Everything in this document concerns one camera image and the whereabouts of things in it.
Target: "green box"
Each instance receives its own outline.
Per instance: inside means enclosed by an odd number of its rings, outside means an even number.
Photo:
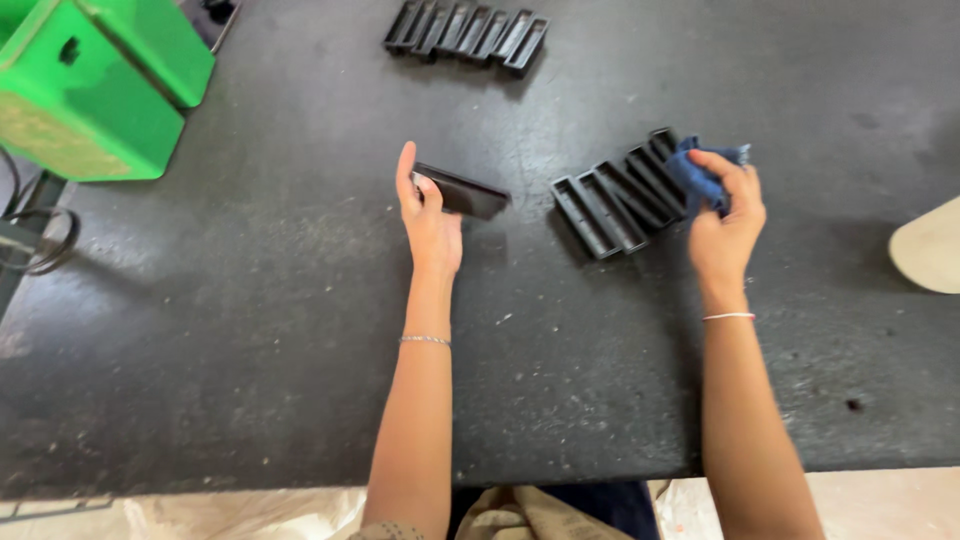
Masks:
[[[213,54],[173,0],[76,2],[177,107],[196,107],[204,99]]]
[[[163,174],[183,118],[73,2],[3,0],[0,39],[0,142],[74,181]]]

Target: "metal stand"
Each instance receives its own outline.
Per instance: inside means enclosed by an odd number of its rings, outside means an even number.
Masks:
[[[217,54],[224,38],[240,14],[239,0],[178,0],[180,10],[197,31],[200,39]]]

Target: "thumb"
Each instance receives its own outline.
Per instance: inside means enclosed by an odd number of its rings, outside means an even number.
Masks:
[[[706,201],[701,201],[700,211],[697,213],[697,217],[694,218],[693,222],[697,225],[697,228],[702,229],[707,228],[717,228],[722,224],[720,220],[720,215],[710,208]]]
[[[444,196],[440,194],[437,185],[422,175],[417,175],[415,180],[420,193],[423,194],[423,208],[432,212],[441,211],[444,207]]]

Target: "black tabletop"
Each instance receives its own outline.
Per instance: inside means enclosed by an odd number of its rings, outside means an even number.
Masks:
[[[699,474],[683,227],[591,262],[548,191],[666,125],[754,144],[747,289],[807,469],[960,463],[960,301],[886,252],[960,190],[954,0],[535,0],[552,24],[522,82],[389,56],[397,7],[250,2],[168,174],[67,188],[79,255],[0,335],[0,495],[364,483],[411,272],[407,139],[514,193],[465,225],[456,481]]]

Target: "right hand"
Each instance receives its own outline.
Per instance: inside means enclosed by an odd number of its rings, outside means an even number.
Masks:
[[[444,213],[444,196],[429,178],[420,177],[420,185],[414,186],[410,174],[416,157],[417,145],[407,142],[396,164],[396,196],[410,238],[414,273],[452,284],[463,254],[462,216]]]
[[[767,219],[760,199],[760,178],[751,165],[734,165],[718,154],[691,150],[690,160],[714,173],[730,193],[730,213],[723,219],[706,207],[690,226],[690,261],[697,271],[705,297],[723,303],[743,295],[747,262]],[[708,302],[707,310],[715,310]],[[717,306],[716,309],[745,309],[746,306]]]

